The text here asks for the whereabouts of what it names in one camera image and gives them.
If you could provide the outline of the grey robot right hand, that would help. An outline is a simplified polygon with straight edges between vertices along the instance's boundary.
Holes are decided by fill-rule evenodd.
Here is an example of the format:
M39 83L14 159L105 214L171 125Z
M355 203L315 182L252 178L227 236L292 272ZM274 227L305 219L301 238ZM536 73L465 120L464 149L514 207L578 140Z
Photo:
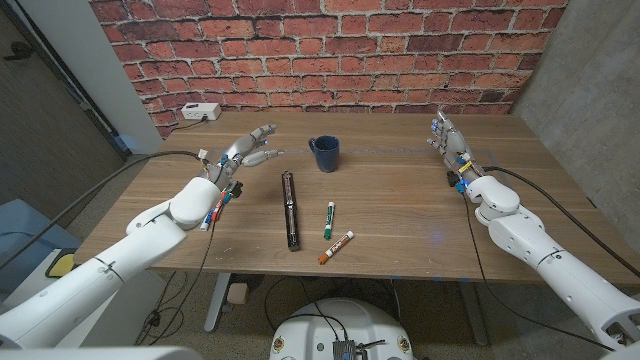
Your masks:
M477 163L462 133L442 111L437 112L437 116L432 121L431 130L434 137L429 138L427 143L441 155L448 168L448 179L451 184L461 183L468 186L485 175L484 169Z

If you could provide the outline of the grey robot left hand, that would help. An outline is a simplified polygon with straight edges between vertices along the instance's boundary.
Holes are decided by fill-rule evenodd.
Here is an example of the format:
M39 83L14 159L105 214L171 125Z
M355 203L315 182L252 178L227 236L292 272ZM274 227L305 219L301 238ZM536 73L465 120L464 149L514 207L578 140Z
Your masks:
M220 157L219 161L209 167L210 181L220 190L225 190L232 183L232 176L240 166L255 167L268 159L283 155L280 150L264 150L266 138L276 132L275 124L268 124L255 129L248 135L236 140Z

